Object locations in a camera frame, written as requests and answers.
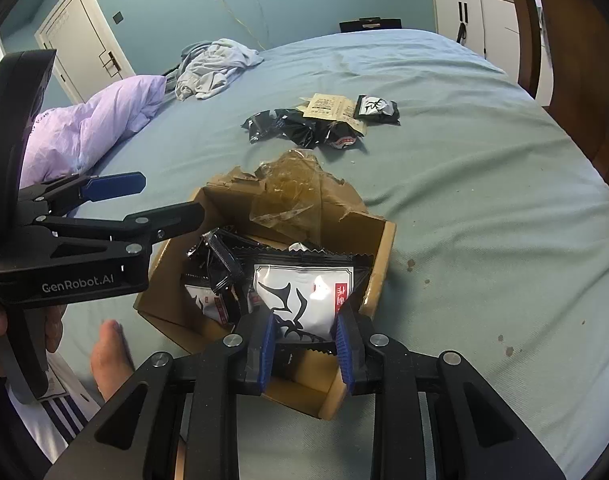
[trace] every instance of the crumpled cloth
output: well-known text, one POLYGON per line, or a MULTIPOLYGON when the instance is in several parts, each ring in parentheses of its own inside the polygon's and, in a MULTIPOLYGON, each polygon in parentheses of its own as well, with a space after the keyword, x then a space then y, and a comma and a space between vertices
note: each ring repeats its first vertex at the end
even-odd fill
POLYGON ((264 61, 257 50, 226 38, 189 45, 181 56, 175 89, 180 101, 191 95, 209 99, 225 90, 246 68, 264 61))

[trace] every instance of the blue gripper pad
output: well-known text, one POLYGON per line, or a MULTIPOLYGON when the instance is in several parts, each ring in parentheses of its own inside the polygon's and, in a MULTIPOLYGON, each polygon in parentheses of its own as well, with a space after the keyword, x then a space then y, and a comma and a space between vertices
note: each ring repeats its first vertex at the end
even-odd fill
POLYGON ((260 390, 264 392, 267 389, 268 380, 271 378, 271 367, 273 365, 273 354, 276 350, 276 319, 271 313, 268 316, 267 328, 264 338, 262 338, 262 347, 260 348, 260 374, 258 383, 260 390))
POLYGON ((139 171, 98 176, 80 188, 80 195, 85 200, 98 202, 108 198, 138 194, 145 185, 146 179, 139 171))
POLYGON ((355 382, 353 376, 353 362, 349 348, 349 337, 342 316, 338 316, 336 323, 336 351, 338 352, 338 366, 341 368, 342 382, 347 384, 347 391, 353 392, 355 382))

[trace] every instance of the black snack packet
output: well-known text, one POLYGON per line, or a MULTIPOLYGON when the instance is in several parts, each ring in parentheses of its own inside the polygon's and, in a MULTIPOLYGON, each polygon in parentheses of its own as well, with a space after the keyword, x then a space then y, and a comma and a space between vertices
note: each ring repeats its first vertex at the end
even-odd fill
POLYGON ((276 110, 274 128, 302 148, 313 148, 321 141, 321 125, 315 119, 303 117, 300 110, 276 110))
POLYGON ((354 130, 344 121, 323 122, 331 123, 325 136, 325 144, 329 144, 332 148, 336 148, 337 150, 351 146, 356 143, 358 137, 363 137, 360 132, 354 130))
POLYGON ((353 117, 373 123, 398 124, 400 126, 398 104, 395 101, 387 101, 370 95, 358 96, 353 117))
POLYGON ((362 137, 344 121, 327 121, 304 117, 295 108, 265 110, 248 118, 242 127, 249 131, 249 142, 282 135, 301 148, 312 149, 317 144, 329 144, 341 150, 362 137))

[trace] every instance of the cable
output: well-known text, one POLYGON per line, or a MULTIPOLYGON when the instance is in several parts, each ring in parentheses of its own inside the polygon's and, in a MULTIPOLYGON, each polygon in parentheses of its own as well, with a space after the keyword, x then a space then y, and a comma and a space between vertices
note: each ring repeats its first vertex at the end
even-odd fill
POLYGON ((252 32, 251 30, 249 30, 249 27, 247 27, 247 26, 246 26, 246 25, 245 25, 243 22, 241 22, 241 21, 240 21, 238 18, 236 18, 236 17, 235 17, 235 14, 233 13, 233 10, 231 10, 231 7, 229 7, 229 6, 226 4, 226 1, 225 1, 225 0, 222 0, 222 4, 224 5, 224 8, 227 10, 227 12, 229 12, 229 14, 231 14, 231 15, 233 16, 233 19, 234 19, 236 22, 240 23, 240 24, 241 24, 241 25, 242 25, 244 28, 246 28, 246 29, 247 29, 247 32, 249 32, 249 35, 250 35, 250 36, 251 36, 251 37, 252 37, 254 40, 256 40, 256 43, 258 43, 258 44, 260 45, 260 48, 261 48, 262 50, 266 50, 266 48, 264 48, 264 47, 262 46, 262 43, 261 43, 261 42, 258 40, 258 38, 256 38, 256 37, 253 35, 253 32, 252 32))
POLYGON ((483 19, 483 52, 487 59, 487 30, 485 29, 485 10, 483 9, 483 0, 480 0, 480 16, 483 19))
POLYGON ((268 31, 268 23, 267 23, 267 19, 264 16, 264 9, 262 8, 262 4, 261 4, 260 0, 256 0, 256 3, 258 4, 258 7, 260 7, 260 15, 262 17, 262 22, 265 25, 265 31, 267 32, 267 43, 268 43, 268 46, 271 47, 273 42, 271 41, 271 37, 270 37, 269 31, 268 31))

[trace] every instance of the black stripe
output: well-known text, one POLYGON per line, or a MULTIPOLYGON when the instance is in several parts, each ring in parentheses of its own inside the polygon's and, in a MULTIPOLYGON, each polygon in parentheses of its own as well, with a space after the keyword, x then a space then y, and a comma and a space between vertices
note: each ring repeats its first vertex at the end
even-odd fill
POLYGON ((71 444, 73 442, 73 435, 69 433, 69 430, 67 430, 66 426, 62 423, 62 420, 58 418, 56 412, 54 412, 54 409, 49 404, 49 401, 43 400, 42 402, 40 402, 40 404, 42 404, 42 407, 46 411, 46 414, 51 419, 51 422, 56 427, 56 430, 58 430, 59 433, 62 435, 62 438, 66 440, 67 444, 71 444))
POLYGON ((59 399, 59 397, 56 397, 55 399, 53 399, 53 402, 58 407, 58 410, 60 410, 62 412, 62 414, 64 415, 64 418, 69 423, 69 426, 71 426, 73 433, 75 433, 75 434, 80 433, 80 430, 78 429, 78 425, 73 421, 73 417, 71 416, 71 413, 69 413, 69 410, 67 410, 67 408, 64 406, 62 399, 59 399))
POLYGON ((63 399, 66 400, 66 403, 71 408, 71 411, 73 412, 73 415, 76 416, 76 418, 80 421, 80 423, 82 424, 82 427, 84 428, 87 425, 88 420, 84 416, 84 414, 81 412, 81 410, 78 407, 78 405, 75 403, 75 401, 71 398, 70 395, 64 396, 63 399))

